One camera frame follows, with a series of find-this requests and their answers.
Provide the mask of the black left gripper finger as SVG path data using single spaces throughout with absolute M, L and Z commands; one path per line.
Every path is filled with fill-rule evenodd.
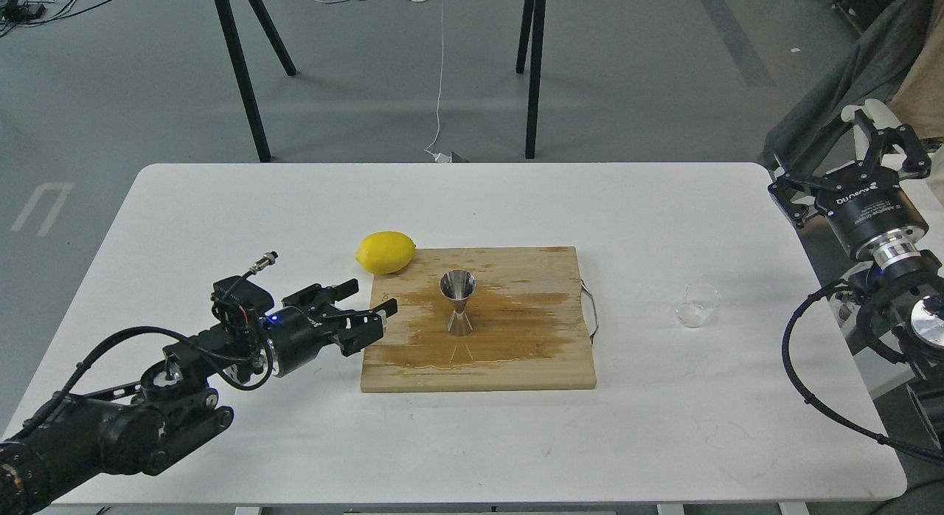
M 398 300 L 388 299 L 373 309 L 354 311 L 332 307 L 324 313 L 324 324 L 330 330 L 331 340 L 345 357 L 360 353 L 384 336 L 389 317 L 398 312 Z
M 303 311 L 319 310 L 323 305 L 333 305 L 337 301 L 347 299 L 356 293 L 358 293 L 357 279 L 350 279 L 334 286 L 322 286 L 322 284 L 314 283 L 303 290 L 283 297 L 281 304 L 284 308 L 296 307 Z

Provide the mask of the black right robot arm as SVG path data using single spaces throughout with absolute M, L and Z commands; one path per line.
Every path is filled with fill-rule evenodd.
M 854 126 L 855 161 L 822 176 L 785 171 L 768 191 L 797 228 L 824 217 L 850 259 L 864 270 L 809 294 L 790 317 L 782 338 L 782 363 L 806 404 L 861 435 L 901 454 L 942 465 L 942 263 L 918 242 L 929 225 L 901 187 L 924 179 L 933 162 L 916 132 L 879 100 L 869 99 L 841 111 Z M 790 354 L 799 318 L 817 301 L 847 297 L 856 307 L 852 335 L 893 364 L 907 364 L 917 381 L 908 395 L 934 440 L 927 449 L 875 433 L 847 420 L 799 379 Z

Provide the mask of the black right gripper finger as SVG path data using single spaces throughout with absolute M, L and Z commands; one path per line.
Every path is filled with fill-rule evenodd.
M 916 132 L 903 124 L 890 109 L 853 109 L 856 162 L 860 180 L 871 179 L 885 156 L 903 156 L 897 174 L 900 179 L 926 179 L 931 174 L 931 159 Z
M 768 192 L 786 219 L 795 229 L 803 229 L 810 219 L 822 216 L 832 220 L 833 211 L 816 205 L 820 193 L 833 191 L 833 180 L 829 176 L 795 175 L 775 156 L 777 167 Z

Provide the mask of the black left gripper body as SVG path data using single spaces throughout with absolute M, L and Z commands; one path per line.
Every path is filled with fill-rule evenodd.
M 327 345 L 338 342 L 339 320 L 317 321 L 298 307 L 265 317 L 267 340 L 274 353 L 274 376 L 284 377 L 309 363 Z

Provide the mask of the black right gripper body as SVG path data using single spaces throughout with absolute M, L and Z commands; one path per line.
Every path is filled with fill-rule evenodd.
M 878 165 L 864 175 L 862 165 L 844 165 L 824 179 L 813 206 L 828 219 L 850 259 L 871 260 L 873 240 L 888 232 L 899 230 L 912 242 L 926 235 L 929 226 L 900 188 L 896 170 Z

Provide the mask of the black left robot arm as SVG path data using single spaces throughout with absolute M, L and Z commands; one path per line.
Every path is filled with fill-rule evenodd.
M 271 377 L 305 366 L 321 349 L 338 346 L 344 356 L 384 335 L 396 299 L 370 310 L 341 310 L 337 301 L 358 292 L 357 280 L 337 286 L 311 284 L 273 297 L 251 282 L 277 254 L 265 253 L 243 275 L 213 286 L 217 324 L 195 336 L 137 326 L 99 343 L 66 384 L 2 442 L 2 512 L 33 514 L 98 474 L 161 474 L 222 434 L 234 411 L 218 403 L 209 378 L 218 375 L 240 391 L 256 390 Z M 158 334 L 174 343 L 138 381 L 85 395 L 74 386 L 104 355 L 136 336 Z

